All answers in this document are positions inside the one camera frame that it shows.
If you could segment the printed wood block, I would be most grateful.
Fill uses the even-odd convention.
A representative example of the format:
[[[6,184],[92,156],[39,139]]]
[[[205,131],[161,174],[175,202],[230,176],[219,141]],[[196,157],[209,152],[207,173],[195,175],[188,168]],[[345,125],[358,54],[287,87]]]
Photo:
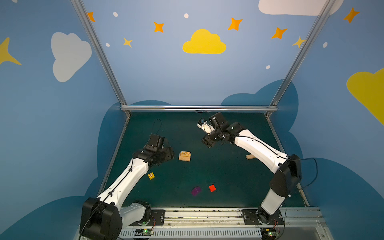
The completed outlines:
[[[184,157],[190,157],[191,156],[191,152],[181,151],[180,155],[184,156]]]

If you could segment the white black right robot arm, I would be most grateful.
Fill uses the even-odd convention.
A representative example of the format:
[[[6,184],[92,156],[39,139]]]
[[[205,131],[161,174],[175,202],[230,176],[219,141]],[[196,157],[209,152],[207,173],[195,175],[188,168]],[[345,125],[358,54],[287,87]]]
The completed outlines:
[[[227,141],[249,152],[274,174],[270,189],[256,213],[260,224],[269,224],[302,180],[301,159],[297,155],[289,156],[276,150],[237,122],[229,124],[222,113],[208,120],[200,119],[197,126],[205,132],[202,142],[208,148],[214,147],[219,141]]]

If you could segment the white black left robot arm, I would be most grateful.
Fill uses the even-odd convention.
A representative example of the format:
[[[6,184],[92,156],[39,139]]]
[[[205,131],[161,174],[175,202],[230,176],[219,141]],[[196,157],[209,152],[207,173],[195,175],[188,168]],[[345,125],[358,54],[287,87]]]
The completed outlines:
[[[123,203],[138,181],[153,166],[174,159],[174,151],[165,146],[166,138],[151,135],[146,145],[135,152],[127,168],[96,198],[83,204],[79,236],[90,240],[116,240],[123,228],[131,224],[148,225],[154,222],[151,205],[135,201],[123,208]]]

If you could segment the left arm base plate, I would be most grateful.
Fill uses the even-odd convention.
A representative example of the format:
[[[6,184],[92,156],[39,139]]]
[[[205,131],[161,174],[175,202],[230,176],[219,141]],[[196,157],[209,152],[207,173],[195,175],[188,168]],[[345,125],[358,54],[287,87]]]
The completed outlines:
[[[146,211],[143,218],[131,224],[131,226],[149,226],[155,224],[155,226],[162,226],[165,219],[165,210],[151,210]]]

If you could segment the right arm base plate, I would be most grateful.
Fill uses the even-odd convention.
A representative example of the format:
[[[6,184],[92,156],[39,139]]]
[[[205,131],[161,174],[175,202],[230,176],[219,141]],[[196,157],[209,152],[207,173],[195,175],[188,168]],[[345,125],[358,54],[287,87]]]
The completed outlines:
[[[268,214],[262,209],[242,209],[241,216],[245,225],[283,225],[284,216],[280,210],[273,215]]]

